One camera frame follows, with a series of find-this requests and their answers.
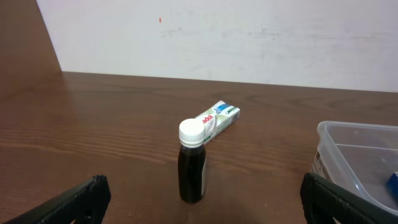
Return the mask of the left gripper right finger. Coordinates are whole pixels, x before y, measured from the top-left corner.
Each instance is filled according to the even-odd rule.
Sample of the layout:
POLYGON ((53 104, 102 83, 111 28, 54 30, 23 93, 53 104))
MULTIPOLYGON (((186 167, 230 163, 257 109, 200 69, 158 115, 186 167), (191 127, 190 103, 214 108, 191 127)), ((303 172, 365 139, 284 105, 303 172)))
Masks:
POLYGON ((397 224, 397 215, 366 201, 313 172, 303 177, 300 197, 308 224, 397 224))

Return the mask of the white Panadol box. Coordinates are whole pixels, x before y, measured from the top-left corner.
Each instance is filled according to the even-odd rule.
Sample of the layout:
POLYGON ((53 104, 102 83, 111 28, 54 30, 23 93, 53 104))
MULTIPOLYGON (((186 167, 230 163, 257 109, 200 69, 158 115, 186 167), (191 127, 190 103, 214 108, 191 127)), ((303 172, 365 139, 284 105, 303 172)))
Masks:
POLYGON ((219 101, 195 117, 195 119, 200 120, 205 125, 204 144, 208 144, 219 133, 235 122, 239 115, 240 109, 238 107, 219 101))

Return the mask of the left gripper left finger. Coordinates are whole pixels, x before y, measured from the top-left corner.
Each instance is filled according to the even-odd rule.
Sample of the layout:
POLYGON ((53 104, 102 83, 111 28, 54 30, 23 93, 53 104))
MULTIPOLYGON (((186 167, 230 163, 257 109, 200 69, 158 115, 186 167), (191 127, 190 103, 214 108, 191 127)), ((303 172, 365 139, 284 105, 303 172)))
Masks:
POLYGON ((7 223, 101 224, 110 200, 107 177, 94 175, 86 182, 8 220, 7 223))

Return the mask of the blue white medicine box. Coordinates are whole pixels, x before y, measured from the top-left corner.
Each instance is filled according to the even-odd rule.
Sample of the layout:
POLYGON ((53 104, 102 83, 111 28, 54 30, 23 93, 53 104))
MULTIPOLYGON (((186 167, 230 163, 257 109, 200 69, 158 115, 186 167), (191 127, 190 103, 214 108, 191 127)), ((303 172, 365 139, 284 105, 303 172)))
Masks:
POLYGON ((395 200, 398 199, 398 174, 394 172, 388 181, 386 182, 386 186, 390 191, 391 195, 394 197, 395 200))

